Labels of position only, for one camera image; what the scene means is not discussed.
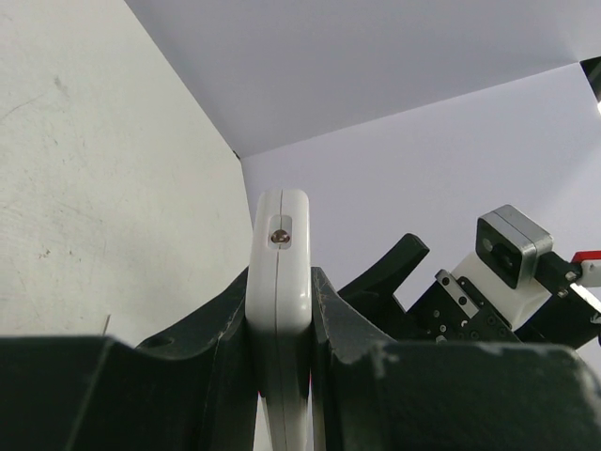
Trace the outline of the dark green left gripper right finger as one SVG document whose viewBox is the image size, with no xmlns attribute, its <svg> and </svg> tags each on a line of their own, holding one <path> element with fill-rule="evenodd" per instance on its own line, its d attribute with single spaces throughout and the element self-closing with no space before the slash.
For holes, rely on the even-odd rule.
<svg viewBox="0 0 601 451">
<path fill-rule="evenodd" d="M 596 450 L 600 382 L 555 345 L 398 342 L 312 270 L 317 450 Z"/>
</svg>

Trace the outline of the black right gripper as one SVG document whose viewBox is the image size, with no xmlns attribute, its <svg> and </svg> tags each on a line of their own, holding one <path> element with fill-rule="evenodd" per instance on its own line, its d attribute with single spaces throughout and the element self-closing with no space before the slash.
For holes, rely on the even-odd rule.
<svg viewBox="0 0 601 451">
<path fill-rule="evenodd" d="M 596 257 L 568 262 L 545 254 L 530 281 L 509 288 L 471 253 L 452 272 L 438 271 L 407 313 L 394 293 L 428 253 L 418 236 L 407 233 L 338 295 L 379 329 L 418 326 L 437 342 L 548 343 L 577 350 L 600 337 L 600 301 L 586 287 L 600 282 L 593 278 L 600 273 Z"/>
</svg>

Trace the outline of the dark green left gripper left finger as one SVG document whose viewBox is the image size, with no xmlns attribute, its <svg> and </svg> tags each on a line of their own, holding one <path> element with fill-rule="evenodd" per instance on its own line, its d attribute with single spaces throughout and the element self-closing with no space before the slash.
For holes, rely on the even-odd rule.
<svg viewBox="0 0 601 451">
<path fill-rule="evenodd" d="M 130 347 L 111 336 L 1 341 L 5 450 L 249 450 L 257 385 L 247 277 Z"/>
</svg>

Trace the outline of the small grey remote control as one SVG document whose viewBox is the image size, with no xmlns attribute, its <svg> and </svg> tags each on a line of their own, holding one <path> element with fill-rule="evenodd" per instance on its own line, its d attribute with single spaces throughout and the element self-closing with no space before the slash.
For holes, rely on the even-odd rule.
<svg viewBox="0 0 601 451">
<path fill-rule="evenodd" d="M 312 306 L 308 196 L 266 191 L 254 218 L 245 319 L 275 450 L 307 443 Z"/>
</svg>

